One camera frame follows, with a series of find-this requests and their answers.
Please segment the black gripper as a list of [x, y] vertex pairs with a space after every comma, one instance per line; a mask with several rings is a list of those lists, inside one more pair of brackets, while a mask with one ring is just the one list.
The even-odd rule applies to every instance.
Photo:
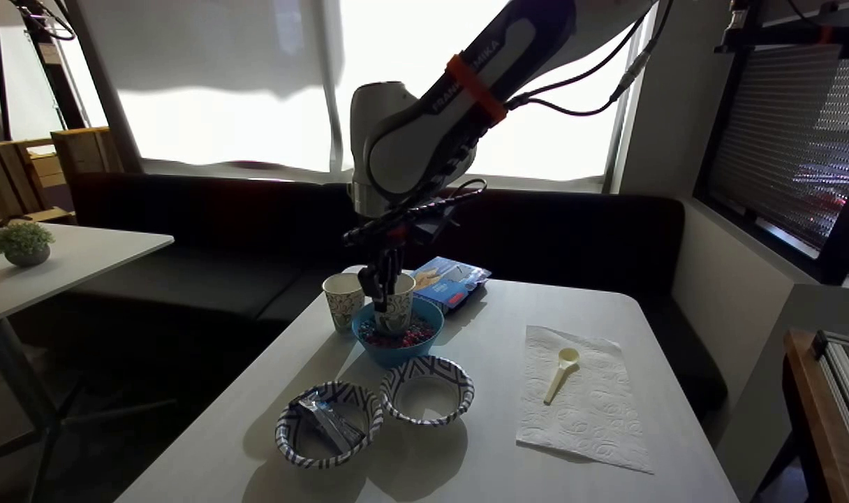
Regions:
[[362, 294], [373, 299], [377, 314], [384, 314], [393, 297], [401, 250], [408, 243], [433, 243], [446, 226], [454, 226], [451, 213], [482, 194], [486, 181], [468, 178], [440, 197], [389, 211], [383, 218], [362, 220], [344, 233], [345, 246], [370, 255], [370, 260], [356, 272], [356, 283]]

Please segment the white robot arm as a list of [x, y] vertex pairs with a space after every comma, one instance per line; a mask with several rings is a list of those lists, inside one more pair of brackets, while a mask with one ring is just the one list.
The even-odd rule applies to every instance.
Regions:
[[655, 0], [504, 0], [454, 54], [426, 92], [401, 82], [362, 85], [352, 95], [352, 204], [362, 226], [344, 234], [373, 246], [361, 272], [377, 310], [397, 297], [397, 234], [412, 218], [450, 206], [439, 199], [474, 159], [477, 141], [511, 110], [535, 102], [532, 78], [590, 57], [620, 30], [633, 33]]

